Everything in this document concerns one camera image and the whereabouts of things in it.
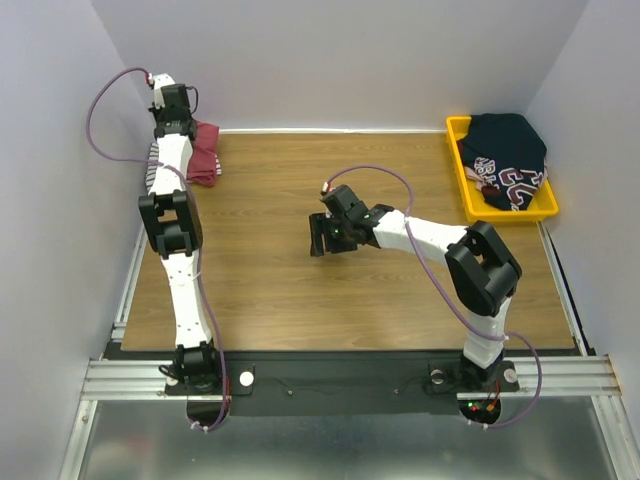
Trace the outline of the maroon red tank top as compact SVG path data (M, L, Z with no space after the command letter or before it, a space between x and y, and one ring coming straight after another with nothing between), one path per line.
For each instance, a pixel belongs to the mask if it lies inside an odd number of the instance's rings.
M217 155L219 127L206 122L197 122L197 136L193 154L187 168L187 180L204 187L213 187L222 173Z

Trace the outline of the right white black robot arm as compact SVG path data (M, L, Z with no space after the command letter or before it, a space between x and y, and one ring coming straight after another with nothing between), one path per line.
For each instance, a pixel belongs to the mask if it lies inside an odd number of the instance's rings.
M397 250L418 258L434 287L467 329L460 378L482 390L504 356L506 316L522 268L495 228L484 221L447 225L408 209L368 207L347 185L323 185L322 213L309 216L310 255L352 252L360 246Z

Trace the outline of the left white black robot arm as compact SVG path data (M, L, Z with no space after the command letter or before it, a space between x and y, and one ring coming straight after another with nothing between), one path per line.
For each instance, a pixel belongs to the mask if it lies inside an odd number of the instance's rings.
M199 282L202 227L186 182L197 122L188 86L167 74L151 77L149 84L156 122L151 165L156 170L138 208L149 244L165 270L175 318L174 358L161 372L188 392L210 394L221 386L223 371Z

